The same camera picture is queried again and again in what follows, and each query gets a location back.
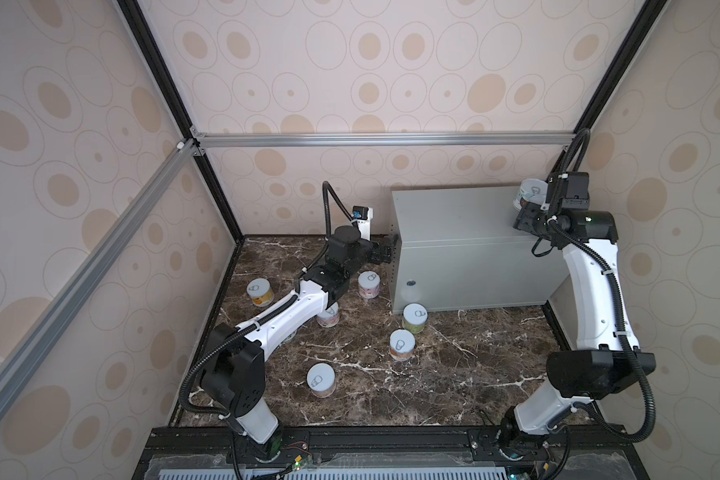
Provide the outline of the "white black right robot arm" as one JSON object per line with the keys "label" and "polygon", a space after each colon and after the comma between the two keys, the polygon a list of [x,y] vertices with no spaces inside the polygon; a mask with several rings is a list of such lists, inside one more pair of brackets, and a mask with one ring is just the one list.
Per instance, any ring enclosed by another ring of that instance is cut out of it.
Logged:
{"label": "white black right robot arm", "polygon": [[[561,251],[572,281],[578,334],[574,349],[548,357],[545,382],[505,413],[497,444],[520,449],[541,443],[578,410],[586,411],[622,440],[646,440],[657,420],[648,381],[656,359],[642,350],[628,319],[618,277],[618,234],[612,214],[571,209],[553,212],[527,203],[514,227]],[[627,433],[610,425],[594,404],[632,385],[638,385],[642,393],[644,419],[636,432]]]}

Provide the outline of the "orange label can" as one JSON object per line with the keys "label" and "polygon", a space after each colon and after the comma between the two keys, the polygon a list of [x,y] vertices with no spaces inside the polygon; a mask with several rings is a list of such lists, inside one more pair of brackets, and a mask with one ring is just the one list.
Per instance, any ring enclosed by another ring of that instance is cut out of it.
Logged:
{"label": "orange label can", "polygon": [[389,337],[389,353],[396,361],[406,361],[413,356],[415,336],[406,329],[393,331]]}

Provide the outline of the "white pink label can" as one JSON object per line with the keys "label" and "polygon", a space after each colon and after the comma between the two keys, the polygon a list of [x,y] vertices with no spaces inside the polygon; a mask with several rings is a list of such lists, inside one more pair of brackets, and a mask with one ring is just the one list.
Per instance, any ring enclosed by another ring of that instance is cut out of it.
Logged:
{"label": "white pink label can", "polygon": [[310,391],[318,398],[327,398],[336,389],[336,373],[327,363],[313,365],[306,376]]}

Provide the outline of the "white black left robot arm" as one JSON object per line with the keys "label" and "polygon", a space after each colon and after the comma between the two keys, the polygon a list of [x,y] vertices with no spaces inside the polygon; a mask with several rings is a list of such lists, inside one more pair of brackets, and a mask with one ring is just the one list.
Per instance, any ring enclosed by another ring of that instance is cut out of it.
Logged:
{"label": "white black left robot arm", "polygon": [[264,400],[266,361],[287,337],[347,293],[362,267],[391,263],[398,241],[397,234],[374,241],[357,226],[337,227],[288,295],[234,327],[214,328],[181,383],[181,408],[219,417],[261,446],[280,439],[280,422]]}

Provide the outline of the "teal label can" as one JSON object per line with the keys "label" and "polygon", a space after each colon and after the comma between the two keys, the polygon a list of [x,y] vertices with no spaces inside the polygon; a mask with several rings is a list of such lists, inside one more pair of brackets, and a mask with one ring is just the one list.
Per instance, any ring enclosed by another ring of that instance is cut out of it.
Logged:
{"label": "teal label can", "polygon": [[520,183],[517,195],[513,200],[515,209],[520,211],[528,203],[543,205],[546,200],[547,190],[548,183],[544,180],[524,179]]}

